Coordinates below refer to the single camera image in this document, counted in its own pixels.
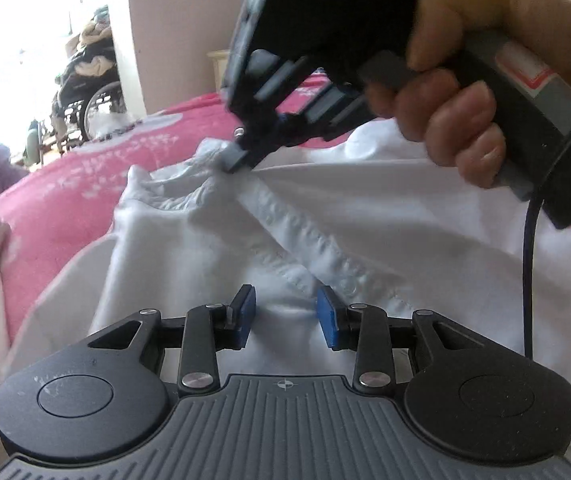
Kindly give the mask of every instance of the wheel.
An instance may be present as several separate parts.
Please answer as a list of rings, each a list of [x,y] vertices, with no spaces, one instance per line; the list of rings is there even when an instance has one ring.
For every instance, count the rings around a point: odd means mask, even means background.
[[[96,137],[91,121],[97,113],[125,113],[125,102],[121,82],[114,81],[96,91],[88,100],[83,101],[78,114],[78,127],[84,140]]]

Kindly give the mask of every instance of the red and white sticker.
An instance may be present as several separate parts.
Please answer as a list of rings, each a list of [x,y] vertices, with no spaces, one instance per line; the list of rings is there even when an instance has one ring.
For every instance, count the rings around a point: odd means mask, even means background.
[[[531,97],[536,97],[557,74],[521,44],[508,41],[497,52],[495,62],[502,72]]]

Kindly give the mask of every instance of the finger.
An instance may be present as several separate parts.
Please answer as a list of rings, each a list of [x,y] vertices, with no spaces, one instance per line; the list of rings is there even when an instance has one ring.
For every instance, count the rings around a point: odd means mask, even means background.
[[[474,186],[491,187],[505,160],[505,137],[496,124],[481,134],[469,148],[458,153],[459,174]]]
[[[365,97],[370,111],[377,117],[390,119],[394,117],[395,91],[381,83],[368,83],[365,87]]]
[[[488,128],[497,110],[494,95],[483,81],[467,87],[430,118],[425,147],[439,166],[454,166],[457,153]]]
[[[461,47],[465,31],[483,28],[503,28],[571,85],[569,0],[419,0],[408,66],[438,66]]]
[[[438,108],[459,91],[459,82],[449,70],[437,69],[408,83],[394,100],[394,116],[408,140],[423,140],[427,123]]]

